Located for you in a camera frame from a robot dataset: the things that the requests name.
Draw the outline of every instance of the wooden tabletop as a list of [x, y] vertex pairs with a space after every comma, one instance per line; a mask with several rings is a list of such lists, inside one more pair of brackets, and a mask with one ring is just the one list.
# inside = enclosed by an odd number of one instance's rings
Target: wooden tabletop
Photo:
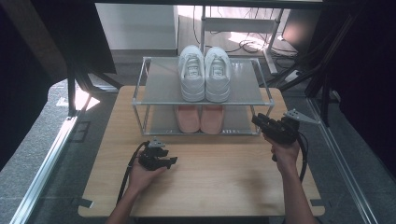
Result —
[[[270, 89], [275, 107], [270, 117], [287, 111], [282, 95]], [[120, 89], [80, 206], [83, 217], [107, 217], [116, 205], [123, 175], [136, 148], [152, 136], [142, 136], [134, 116], [134, 87]], [[255, 106], [256, 112], [266, 111]], [[260, 135], [161, 135], [157, 136], [178, 157], [136, 201], [136, 217], [240, 217], [283, 216], [282, 179], [271, 160], [270, 144]], [[299, 158], [298, 170], [301, 167]], [[309, 167], [303, 182], [308, 201], [320, 200]], [[323, 206], [311, 206], [315, 216]]]

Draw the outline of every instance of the wrist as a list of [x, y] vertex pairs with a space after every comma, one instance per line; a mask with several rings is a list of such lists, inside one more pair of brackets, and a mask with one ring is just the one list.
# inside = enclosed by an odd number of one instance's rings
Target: wrist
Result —
[[291, 178], [291, 177], [298, 177], [297, 167], [296, 166], [289, 166], [284, 167], [280, 170], [280, 174], [283, 178]]
[[137, 198], [139, 194], [140, 194], [139, 190], [128, 188], [127, 190], [125, 190], [125, 193], [122, 197], [128, 200], [134, 200], [135, 198]]

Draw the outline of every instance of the cable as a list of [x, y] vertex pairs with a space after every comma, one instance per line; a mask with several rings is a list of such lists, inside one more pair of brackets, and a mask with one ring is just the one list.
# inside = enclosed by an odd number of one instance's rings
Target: cable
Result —
[[119, 193], [119, 197], [118, 197], [118, 199], [117, 199], [117, 203], [119, 203], [119, 201], [120, 201], [121, 198], [122, 198], [123, 192], [124, 192], [124, 190], [125, 190], [126, 181], [127, 181], [127, 179], [128, 179], [129, 173], [131, 173], [132, 165], [134, 164], [134, 160], [135, 160], [136, 157], [137, 157], [137, 152], [140, 150], [140, 148], [141, 148], [142, 146], [148, 146], [148, 145], [149, 145], [149, 141], [140, 144], [140, 146], [139, 146], [139, 147], [136, 149], [136, 151], [134, 152], [134, 155], [132, 155], [131, 160], [128, 162], [128, 166], [126, 167], [126, 171], [125, 171], [125, 174], [124, 174], [124, 178], [122, 179], [122, 184], [121, 184], [121, 187], [120, 187], [120, 193]]
[[192, 30], [194, 31], [195, 40], [197, 41], [198, 45], [201, 43], [198, 41], [197, 34], [195, 33], [195, 6], [194, 10], [192, 11]]
[[[210, 15], [210, 17], [212, 17], [212, 7], [210, 7], [209, 15]], [[219, 33], [221, 33], [221, 31], [218, 31], [218, 32], [213, 32], [213, 31], [211, 31], [211, 32], [210, 32], [210, 34], [212, 34], [212, 35], [216, 35], [216, 34], [219, 34]]]
[[[306, 142], [306, 146], [304, 145], [303, 139], [301, 138], [301, 136], [304, 138], [305, 142]], [[303, 164], [301, 167], [301, 171], [300, 171], [300, 181], [303, 182], [304, 180], [304, 176], [305, 176], [305, 171], [306, 171], [306, 166], [308, 164], [308, 141], [306, 139], [306, 137], [299, 132], [299, 135], [297, 137], [297, 142], [298, 144], [300, 144], [300, 148], [301, 148], [301, 152], [303, 154]]]
[[245, 14], [244, 18], [247, 17], [248, 13], [251, 12], [252, 9], [253, 9], [253, 7], [251, 7], [250, 10], [247, 12], [247, 14]]

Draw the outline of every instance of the white wall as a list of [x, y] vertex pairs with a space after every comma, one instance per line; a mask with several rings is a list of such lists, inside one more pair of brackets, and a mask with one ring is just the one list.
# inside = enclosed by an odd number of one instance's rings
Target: white wall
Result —
[[177, 49], [174, 6], [96, 4], [110, 49]]

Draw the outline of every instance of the white sneaker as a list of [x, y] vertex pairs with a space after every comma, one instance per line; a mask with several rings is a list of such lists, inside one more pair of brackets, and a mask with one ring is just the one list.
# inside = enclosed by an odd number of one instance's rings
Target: white sneaker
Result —
[[205, 56], [205, 96], [208, 101], [221, 103], [230, 95], [232, 72], [230, 58], [224, 49], [211, 48]]
[[189, 45], [178, 58], [181, 95], [188, 102], [197, 102], [205, 98], [204, 56], [198, 47]]

